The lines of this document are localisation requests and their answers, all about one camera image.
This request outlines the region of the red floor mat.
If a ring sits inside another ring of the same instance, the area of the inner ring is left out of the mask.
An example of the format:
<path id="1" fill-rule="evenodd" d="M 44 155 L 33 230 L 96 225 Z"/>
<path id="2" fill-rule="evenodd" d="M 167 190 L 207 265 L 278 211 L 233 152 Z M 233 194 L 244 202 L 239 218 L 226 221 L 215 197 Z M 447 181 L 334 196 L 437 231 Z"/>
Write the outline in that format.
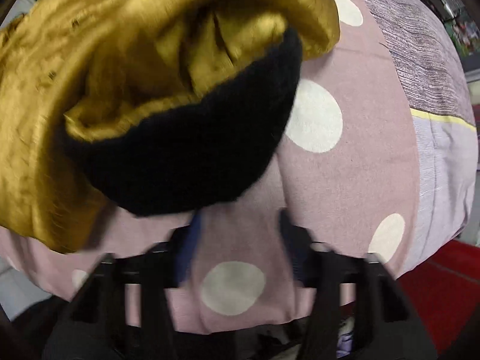
<path id="1" fill-rule="evenodd" d="M 438 354 L 479 315 L 479 248 L 453 240 L 398 279 Z"/>

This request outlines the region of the purple textured blanket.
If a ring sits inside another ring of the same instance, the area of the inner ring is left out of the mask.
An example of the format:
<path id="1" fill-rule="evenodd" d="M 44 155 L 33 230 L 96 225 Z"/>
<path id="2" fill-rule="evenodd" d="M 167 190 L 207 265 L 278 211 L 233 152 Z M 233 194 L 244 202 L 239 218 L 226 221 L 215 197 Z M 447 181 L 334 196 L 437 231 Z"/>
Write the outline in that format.
<path id="1" fill-rule="evenodd" d="M 364 0 L 382 30 L 412 112 L 475 128 L 465 73 L 440 20 L 420 0 Z"/>

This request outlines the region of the gold brocade padded jacket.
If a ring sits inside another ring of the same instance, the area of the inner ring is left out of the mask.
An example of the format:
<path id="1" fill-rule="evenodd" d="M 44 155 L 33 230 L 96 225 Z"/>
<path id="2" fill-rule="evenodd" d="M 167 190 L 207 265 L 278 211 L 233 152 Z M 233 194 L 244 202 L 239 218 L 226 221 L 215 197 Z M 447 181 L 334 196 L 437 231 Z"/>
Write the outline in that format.
<path id="1" fill-rule="evenodd" d="M 339 38 L 335 0 L 38 0 L 1 30 L 1 225 L 71 253 L 108 203 L 237 200 Z"/>

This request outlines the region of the pink polka dot bedsheet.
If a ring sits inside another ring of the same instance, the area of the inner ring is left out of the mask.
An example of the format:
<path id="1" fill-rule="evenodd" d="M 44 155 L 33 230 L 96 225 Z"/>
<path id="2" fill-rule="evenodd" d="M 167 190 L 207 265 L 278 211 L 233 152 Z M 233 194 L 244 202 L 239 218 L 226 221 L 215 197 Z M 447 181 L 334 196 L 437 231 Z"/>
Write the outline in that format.
<path id="1" fill-rule="evenodd" d="M 301 63 L 288 124 L 264 174 L 237 200 L 196 210 L 202 233 L 189 273 L 168 291 L 180 332 L 309 315 L 314 292 L 293 277 L 279 229 L 283 208 L 340 254 L 378 254 L 394 273 L 404 264 L 419 193 L 413 117 L 364 0 L 334 1 L 340 38 Z M 1 256 L 39 288 L 69 300 L 104 254 L 142 254 L 194 212 L 141 217 L 109 202 L 89 241 L 71 253 L 1 225 Z"/>

